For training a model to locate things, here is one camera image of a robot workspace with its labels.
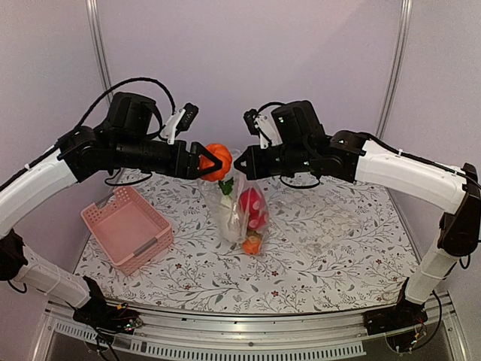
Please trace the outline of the orange red mango toy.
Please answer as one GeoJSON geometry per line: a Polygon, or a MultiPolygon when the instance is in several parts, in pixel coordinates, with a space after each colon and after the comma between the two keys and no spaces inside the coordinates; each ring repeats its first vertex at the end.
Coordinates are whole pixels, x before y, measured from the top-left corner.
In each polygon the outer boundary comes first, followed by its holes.
{"type": "Polygon", "coordinates": [[[268,212],[263,211],[256,214],[249,215],[249,221],[247,224],[248,229],[259,230],[266,226],[268,223],[268,212]]]}

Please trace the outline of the white garlic toy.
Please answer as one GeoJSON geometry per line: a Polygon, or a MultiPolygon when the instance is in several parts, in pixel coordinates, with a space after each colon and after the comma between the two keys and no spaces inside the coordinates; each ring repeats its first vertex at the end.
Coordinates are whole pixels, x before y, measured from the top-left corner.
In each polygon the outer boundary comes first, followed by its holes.
{"type": "Polygon", "coordinates": [[[233,196],[234,178],[218,182],[222,192],[219,204],[219,231],[221,236],[230,243],[238,243],[241,237],[240,215],[237,200],[233,196]]]}

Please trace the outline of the orange green papaya toy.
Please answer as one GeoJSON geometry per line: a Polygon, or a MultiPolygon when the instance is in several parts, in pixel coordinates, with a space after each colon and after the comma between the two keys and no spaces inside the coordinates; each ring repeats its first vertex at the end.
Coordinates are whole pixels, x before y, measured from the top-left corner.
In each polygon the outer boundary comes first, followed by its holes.
{"type": "Polygon", "coordinates": [[[262,246],[262,239],[260,237],[251,235],[243,242],[242,248],[246,254],[257,255],[262,246]]]}

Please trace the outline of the clear zip top bag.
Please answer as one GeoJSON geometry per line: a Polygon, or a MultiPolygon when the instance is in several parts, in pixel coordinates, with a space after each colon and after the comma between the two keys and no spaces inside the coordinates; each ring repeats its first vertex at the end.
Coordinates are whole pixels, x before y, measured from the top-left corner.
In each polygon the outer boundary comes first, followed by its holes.
{"type": "Polygon", "coordinates": [[[260,187],[234,168],[240,155],[222,144],[209,144],[209,150],[222,161],[222,168],[203,176],[201,194],[214,218],[219,234],[238,244],[249,255],[260,253],[269,223],[268,206],[260,187]]]}

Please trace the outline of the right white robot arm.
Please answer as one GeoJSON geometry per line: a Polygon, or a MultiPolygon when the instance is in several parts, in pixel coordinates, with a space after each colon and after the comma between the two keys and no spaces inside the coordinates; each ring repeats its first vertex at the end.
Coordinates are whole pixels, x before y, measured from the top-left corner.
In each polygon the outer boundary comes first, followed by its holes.
{"type": "Polygon", "coordinates": [[[371,335],[425,322],[424,307],[431,292],[480,241],[476,168],[471,164],[453,168],[423,159],[365,132],[342,130],[328,135],[307,100],[271,102],[268,107],[271,120],[257,109],[244,114],[250,134],[260,140],[235,160],[235,168],[247,179],[308,173],[316,179],[360,181],[406,193],[443,211],[438,238],[403,283],[397,302],[363,316],[371,335]]]}

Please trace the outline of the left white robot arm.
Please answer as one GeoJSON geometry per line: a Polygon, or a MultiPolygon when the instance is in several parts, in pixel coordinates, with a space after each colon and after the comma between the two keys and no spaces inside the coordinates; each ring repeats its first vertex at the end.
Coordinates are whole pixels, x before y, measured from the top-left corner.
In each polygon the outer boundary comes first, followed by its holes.
{"type": "Polygon", "coordinates": [[[42,259],[27,247],[14,226],[50,197],[79,184],[98,171],[137,169],[194,180],[219,171],[222,161],[195,142],[176,140],[198,113],[190,103],[173,111],[167,123],[149,133],[152,117],[162,116],[146,96],[118,92],[104,121],[90,128],[78,125],[59,138],[38,159],[1,186],[1,280],[16,281],[63,300],[74,319],[90,326],[124,328],[136,311],[110,306],[91,278],[75,276],[42,259]]]}

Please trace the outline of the red apple toy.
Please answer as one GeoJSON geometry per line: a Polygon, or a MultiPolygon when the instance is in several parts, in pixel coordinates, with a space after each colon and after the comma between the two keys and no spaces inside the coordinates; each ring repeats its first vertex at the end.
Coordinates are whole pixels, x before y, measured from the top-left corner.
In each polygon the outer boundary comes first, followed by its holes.
{"type": "Polygon", "coordinates": [[[245,214],[259,214],[265,208],[265,198],[256,188],[250,187],[241,193],[239,204],[245,214]]]}

